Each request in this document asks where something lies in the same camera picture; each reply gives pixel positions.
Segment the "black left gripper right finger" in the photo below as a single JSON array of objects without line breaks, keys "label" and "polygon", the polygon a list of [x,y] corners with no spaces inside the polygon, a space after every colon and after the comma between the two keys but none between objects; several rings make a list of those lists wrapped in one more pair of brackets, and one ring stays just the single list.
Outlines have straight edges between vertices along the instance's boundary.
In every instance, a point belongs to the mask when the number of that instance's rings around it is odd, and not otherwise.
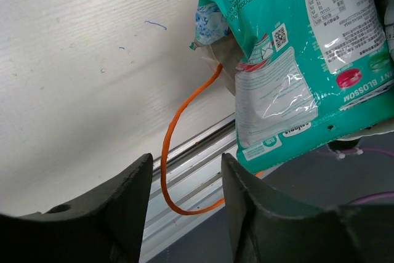
[{"label": "black left gripper right finger", "polygon": [[297,201],[222,155],[234,262],[393,262],[393,205],[321,209]]}]

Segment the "teal snack bag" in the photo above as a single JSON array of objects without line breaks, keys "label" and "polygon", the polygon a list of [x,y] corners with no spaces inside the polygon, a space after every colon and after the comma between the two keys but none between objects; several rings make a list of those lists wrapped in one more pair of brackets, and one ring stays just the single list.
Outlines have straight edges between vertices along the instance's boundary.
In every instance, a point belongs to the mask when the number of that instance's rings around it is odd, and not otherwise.
[{"label": "teal snack bag", "polygon": [[249,172],[393,117],[374,0],[198,0],[199,47],[230,79],[236,157]]}]

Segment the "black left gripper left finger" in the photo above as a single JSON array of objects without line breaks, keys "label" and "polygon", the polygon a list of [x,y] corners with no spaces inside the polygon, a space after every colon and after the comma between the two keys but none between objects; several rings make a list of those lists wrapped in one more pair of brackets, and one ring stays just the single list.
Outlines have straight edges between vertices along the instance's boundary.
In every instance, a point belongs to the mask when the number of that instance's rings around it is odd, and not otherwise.
[{"label": "black left gripper left finger", "polygon": [[1,214],[1,262],[138,262],[152,173],[147,153],[48,212]]}]

